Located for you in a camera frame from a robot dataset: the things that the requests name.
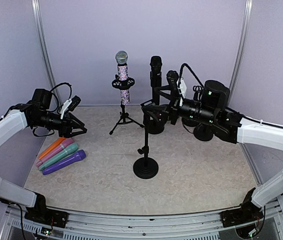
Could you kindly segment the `pink microphone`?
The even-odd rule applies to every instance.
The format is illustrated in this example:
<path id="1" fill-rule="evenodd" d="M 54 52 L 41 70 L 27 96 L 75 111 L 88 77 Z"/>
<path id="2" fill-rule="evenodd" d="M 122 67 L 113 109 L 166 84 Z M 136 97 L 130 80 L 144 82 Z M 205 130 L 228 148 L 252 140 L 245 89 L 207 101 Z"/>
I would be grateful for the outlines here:
<path id="1" fill-rule="evenodd" d="M 50 153 L 48 153 L 46 156 L 44 156 L 42 159 L 38 159 L 35 162 L 35 166 L 39 167 L 41 164 L 43 164 L 45 161 L 56 155 L 57 153 L 61 152 L 63 149 L 65 149 L 70 144 L 74 143 L 74 140 L 72 138 L 65 138 L 65 140 L 60 143 L 57 147 L 55 147 Z"/>

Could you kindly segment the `orange microphone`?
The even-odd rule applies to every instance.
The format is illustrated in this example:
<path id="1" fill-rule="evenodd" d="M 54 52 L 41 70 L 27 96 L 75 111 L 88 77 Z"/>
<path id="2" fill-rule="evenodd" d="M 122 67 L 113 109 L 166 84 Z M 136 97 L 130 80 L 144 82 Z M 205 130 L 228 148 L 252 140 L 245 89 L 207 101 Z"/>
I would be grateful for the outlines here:
<path id="1" fill-rule="evenodd" d="M 48 153 L 50 153 L 54 148 L 56 148 L 60 143 L 62 143 L 66 138 L 65 137 L 59 137 L 57 140 L 55 140 L 49 147 L 47 147 L 37 158 L 41 160 L 43 157 L 45 157 Z"/>

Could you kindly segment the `teal microphone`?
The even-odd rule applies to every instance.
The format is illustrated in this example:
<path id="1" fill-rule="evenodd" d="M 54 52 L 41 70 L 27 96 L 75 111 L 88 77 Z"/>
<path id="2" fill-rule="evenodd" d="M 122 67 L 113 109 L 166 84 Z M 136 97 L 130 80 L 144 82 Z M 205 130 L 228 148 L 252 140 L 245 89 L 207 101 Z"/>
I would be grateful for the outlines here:
<path id="1" fill-rule="evenodd" d="M 73 153 L 75 153 L 77 150 L 79 149 L 79 146 L 77 143 L 72 143 L 69 146 L 67 146 L 65 149 L 63 149 L 62 151 L 60 151 L 59 153 L 55 154 L 54 156 L 52 156 L 51 158 L 49 158 L 48 160 L 46 160 L 43 164 L 41 164 L 38 167 L 39 171 L 44 170 L 45 168 L 57 163 L 58 161 L 66 158 L 69 155 L 72 155 Z"/>

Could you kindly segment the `purple microphone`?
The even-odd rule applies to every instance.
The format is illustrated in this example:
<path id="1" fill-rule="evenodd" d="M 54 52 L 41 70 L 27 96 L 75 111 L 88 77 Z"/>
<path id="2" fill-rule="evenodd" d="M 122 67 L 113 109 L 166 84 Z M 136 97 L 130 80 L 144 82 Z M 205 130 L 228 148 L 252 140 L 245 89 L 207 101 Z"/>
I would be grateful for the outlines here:
<path id="1" fill-rule="evenodd" d="M 42 174 L 49 175 L 51 173 L 54 173 L 62 168 L 65 168 L 75 162 L 82 161 L 86 158 L 86 153 L 84 150 L 80 149 L 76 152 L 74 152 L 72 155 L 67 156 L 66 158 L 63 158 L 62 160 L 59 160 L 58 162 L 46 167 L 44 170 L 42 170 Z"/>

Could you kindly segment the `black desk stand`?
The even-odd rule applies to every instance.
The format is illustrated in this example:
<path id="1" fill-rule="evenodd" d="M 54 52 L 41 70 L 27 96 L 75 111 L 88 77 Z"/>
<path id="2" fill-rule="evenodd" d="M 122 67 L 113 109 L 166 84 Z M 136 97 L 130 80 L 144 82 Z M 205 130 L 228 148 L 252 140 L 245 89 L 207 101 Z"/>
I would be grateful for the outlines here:
<path id="1" fill-rule="evenodd" d="M 203 92 L 203 87 L 200 85 L 194 85 L 192 88 L 194 94 L 193 94 L 193 100 L 194 101 L 199 101 Z M 183 125 L 191 128 L 197 127 L 200 123 L 195 121 L 195 120 L 190 120 L 186 118 L 182 118 L 181 122 Z"/>

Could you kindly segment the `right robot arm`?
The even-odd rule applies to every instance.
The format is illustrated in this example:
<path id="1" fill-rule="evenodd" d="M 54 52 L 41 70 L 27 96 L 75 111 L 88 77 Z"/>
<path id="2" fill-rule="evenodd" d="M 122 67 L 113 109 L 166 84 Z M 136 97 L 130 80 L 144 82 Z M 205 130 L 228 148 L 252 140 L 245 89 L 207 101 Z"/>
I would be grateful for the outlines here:
<path id="1" fill-rule="evenodd" d="M 172 124 L 178 117 L 197 122 L 208 130 L 209 136 L 233 144 L 253 144 L 283 152 L 283 125 L 247 117 L 227 107 L 230 90 L 217 80 L 207 80 L 199 88 L 199 99 L 187 99 L 183 80 L 157 87 L 159 95 L 169 105 L 144 102 L 142 111 L 152 117 L 158 114 L 169 118 Z M 283 195 L 283 169 L 271 179 L 247 192 L 239 208 L 220 213 L 223 227 L 249 223 L 264 217 L 262 208 Z"/>

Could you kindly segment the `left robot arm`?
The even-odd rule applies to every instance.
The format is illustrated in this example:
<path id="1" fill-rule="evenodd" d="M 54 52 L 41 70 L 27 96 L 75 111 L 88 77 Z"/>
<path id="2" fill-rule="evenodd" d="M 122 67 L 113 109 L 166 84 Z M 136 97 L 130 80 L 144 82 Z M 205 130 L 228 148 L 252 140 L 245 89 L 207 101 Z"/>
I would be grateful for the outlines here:
<path id="1" fill-rule="evenodd" d="M 28 102 L 10 106 L 0 117 L 0 151 L 6 148 L 9 156 L 17 157 L 16 161 L 10 160 L 13 166 L 16 167 L 21 162 L 22 154 L 26 152 L 19 148 L 30 149 L 30 144 L 17 139 L 25 129 L 35 131 L 37 128 L 44 128 L 52 133 L 57 132 L 59 137 L 67 140 L 87 132 L 85 124 L 72 113 L 81 98 L 70 95 L 62 106 L 50 110 L 54 96 L 52 89 L 37 88 Z M 69 217 L 66 211 L 49 208 L 44 195 L 1 176 L 0 202 L 16 205 L 21 210 L 26 210 L 25 219 L 51 227 L 65 228 Z"/>

